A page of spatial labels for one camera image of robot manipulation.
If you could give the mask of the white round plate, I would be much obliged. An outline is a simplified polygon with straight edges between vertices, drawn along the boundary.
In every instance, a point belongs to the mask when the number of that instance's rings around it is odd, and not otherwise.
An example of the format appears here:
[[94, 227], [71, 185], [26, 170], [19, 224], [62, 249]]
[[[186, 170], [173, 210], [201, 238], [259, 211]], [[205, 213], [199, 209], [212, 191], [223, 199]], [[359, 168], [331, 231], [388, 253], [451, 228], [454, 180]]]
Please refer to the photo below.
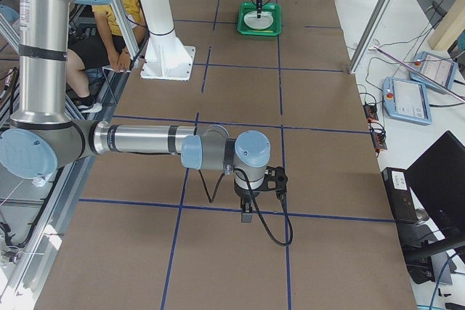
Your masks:
[[248, 12], [244, 15], [244, 23], [254, 30], [265, 30], [269, 28], [273, 22], [273, 16], [271, 12], [262, 11], [261, 18], [257, 18], [256, 11]]

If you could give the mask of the green plastic tray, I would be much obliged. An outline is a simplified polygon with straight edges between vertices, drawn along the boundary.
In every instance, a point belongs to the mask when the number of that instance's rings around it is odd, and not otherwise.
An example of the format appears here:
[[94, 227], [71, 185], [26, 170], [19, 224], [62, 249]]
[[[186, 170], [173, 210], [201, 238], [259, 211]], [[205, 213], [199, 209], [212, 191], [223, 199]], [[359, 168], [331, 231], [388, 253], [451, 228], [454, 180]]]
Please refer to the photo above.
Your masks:
[[276, 3], [264, 4], [262, 11], [268, 11], [272, 13], [274, 22], [265, 30], [254, 30], [248, 27], [244, 23], [244, 15], [248, 12], [256, 11], [256, 5], [252, 2], [243, 2], [240, 6], [238, 13], [238, 24], [237, 31], [243, 35], [255, 35], [255, 36], [277, 36], [281, 33], [281, 6]]

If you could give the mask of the person in yellow shirt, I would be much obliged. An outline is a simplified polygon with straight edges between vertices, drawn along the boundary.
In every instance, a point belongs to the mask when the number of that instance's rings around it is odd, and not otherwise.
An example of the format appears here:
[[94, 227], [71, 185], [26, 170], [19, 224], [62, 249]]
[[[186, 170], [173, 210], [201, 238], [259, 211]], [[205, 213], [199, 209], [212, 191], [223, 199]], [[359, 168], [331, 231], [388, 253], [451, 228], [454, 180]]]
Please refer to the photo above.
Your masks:
[[[124, 9], [132, 23], [132, 31], [138, 44], [147, 33], [145, 19], [139, 0], [122, 0]], [[98, 113], [102, 105], [96, 101], [89, 90], [86, 71], [92, 68], [110, 66], [114, 71], [128, 71], [132, 59], [109, 5], [92, 7], [97, 25], [97, 35], [74, 43], [68, 48], [66, 79], [68, 85], [77, 94], [76, 107], [82, 114]]]

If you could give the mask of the orange black electronics board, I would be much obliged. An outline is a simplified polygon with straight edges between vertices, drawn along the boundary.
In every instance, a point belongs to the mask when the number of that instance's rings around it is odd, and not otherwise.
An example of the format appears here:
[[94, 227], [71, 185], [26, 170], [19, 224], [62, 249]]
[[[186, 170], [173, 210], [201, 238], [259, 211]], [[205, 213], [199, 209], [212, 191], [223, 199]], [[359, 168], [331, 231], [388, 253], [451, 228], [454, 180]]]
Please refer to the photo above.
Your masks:
[[368, 122], [373, 122], [373, 121], [378, 121], [379, 120], [378, 113], [377, 113], [378, 108], [377, 108], [376, 104], [365, 103], [363, 105], [363, 110], [364, 110], [365, 117], [366, 117]]

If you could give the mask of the black desktop computer box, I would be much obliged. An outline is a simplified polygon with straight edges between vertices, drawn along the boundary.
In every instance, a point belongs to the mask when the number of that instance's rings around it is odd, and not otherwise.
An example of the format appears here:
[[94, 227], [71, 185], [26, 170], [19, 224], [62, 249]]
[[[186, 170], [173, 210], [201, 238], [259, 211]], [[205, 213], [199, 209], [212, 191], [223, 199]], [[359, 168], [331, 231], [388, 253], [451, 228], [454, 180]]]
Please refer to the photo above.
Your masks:
[[416, 224], [418, 217], [410, 186], [401, 168], [386, 167], [381, 172], [389, 206], [396, 222]]

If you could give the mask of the near blue teach pendant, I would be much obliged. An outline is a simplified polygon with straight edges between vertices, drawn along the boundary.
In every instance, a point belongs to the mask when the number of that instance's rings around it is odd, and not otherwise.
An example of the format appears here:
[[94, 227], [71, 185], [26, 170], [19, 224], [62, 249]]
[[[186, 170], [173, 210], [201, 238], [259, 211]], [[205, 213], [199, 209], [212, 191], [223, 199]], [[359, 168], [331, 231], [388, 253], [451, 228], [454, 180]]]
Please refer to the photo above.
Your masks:
[[432, 123], [427, 90], [423, 83], [386, 77], [382, 89], [384, 109], [391, 118], [422, 125]]

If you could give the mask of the blue teach pendant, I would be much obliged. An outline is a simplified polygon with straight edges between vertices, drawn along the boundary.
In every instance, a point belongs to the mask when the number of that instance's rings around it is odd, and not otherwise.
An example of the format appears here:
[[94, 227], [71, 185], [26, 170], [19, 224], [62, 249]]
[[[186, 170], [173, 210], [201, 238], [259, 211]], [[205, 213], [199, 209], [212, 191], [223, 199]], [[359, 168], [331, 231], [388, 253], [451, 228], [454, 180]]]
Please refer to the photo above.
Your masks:
[[427, 90], [423, 83], [386, 77], [382, 89], [384, 109], [391, 118], [422, 125], [432, 123]]
[[458, 70], [458, 63], [431, 52], [419, 52], [413, 61], [413, 68], [421, 71], [446, 89], [451, 90]]

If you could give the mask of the grey office chair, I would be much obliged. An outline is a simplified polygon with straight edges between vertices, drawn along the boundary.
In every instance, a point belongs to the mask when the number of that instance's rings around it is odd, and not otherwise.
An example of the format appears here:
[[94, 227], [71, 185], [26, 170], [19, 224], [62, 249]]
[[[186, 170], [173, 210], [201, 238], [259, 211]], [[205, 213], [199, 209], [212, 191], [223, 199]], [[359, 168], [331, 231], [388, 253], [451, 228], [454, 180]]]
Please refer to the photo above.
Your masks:
[[433, 0], [428, 10], [433, 10], [432, 27], [436, 28], [448, 13], [456, 0]]

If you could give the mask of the far blue teach pendant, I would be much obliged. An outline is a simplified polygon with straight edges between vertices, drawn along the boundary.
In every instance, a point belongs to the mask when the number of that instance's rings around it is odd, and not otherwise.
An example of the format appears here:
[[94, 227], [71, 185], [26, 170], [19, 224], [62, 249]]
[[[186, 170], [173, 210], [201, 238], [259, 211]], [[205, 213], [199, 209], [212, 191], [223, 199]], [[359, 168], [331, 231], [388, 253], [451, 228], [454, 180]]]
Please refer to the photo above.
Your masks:
[[458, 70], [458, 63], [431, 52], [419, 52], [413, 61], [413, 68], [421, 71], [446, 89], [451, 90]]

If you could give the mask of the wooden beam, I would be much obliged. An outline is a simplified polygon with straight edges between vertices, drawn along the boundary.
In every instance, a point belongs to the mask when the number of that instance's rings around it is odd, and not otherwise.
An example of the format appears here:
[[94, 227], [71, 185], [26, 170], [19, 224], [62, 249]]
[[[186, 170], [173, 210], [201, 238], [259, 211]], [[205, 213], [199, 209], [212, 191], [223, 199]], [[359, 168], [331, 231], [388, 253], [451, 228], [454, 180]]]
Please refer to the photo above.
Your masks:
[[456, 0], [428, 39], [435, 51], [446, 51], [464, 31], [464, 0]]

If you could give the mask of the black monitor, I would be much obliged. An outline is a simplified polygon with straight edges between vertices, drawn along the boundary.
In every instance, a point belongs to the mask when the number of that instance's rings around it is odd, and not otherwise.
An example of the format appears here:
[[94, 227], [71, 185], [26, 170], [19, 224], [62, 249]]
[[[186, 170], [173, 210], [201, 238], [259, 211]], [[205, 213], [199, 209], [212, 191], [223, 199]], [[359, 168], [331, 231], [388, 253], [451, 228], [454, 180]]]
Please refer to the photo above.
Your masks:
[[464, 232], [464, 145], [446, 131], [406, 170], [407, 181], [445, 237]]

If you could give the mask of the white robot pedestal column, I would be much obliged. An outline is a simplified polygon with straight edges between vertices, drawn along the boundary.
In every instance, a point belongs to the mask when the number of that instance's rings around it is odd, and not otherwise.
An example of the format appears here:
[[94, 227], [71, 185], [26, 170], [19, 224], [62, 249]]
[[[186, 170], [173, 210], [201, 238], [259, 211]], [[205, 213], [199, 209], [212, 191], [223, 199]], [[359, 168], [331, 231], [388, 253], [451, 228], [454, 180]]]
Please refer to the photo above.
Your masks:
[[141, 77], [187, 81], [190, 79], [195, 47], [177, 37], [169, 0], [140, 0], [150, 33]]

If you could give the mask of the aluminium frame post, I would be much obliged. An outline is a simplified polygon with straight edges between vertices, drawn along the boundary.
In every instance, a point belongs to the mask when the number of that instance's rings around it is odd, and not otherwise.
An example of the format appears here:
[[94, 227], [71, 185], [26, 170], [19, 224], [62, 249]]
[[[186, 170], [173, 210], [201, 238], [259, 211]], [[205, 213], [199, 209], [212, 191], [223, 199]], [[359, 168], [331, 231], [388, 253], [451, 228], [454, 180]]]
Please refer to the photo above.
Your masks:
[[348, 66], [348, 73], [354, 74], [361, 63], [363, 55], [368, 50], [372, 39], [377, 31], [378, 26], [381, 23], [382, 17], [389, 8], [392, 0], [378, 0], [376, 6], [373, 9], [373, 12], [370, 16], [367, 26], [363, 31], [363, 34], [360, 38], [360, 42], [357, 45], [355, 53], [352, 56], [350, 64]]

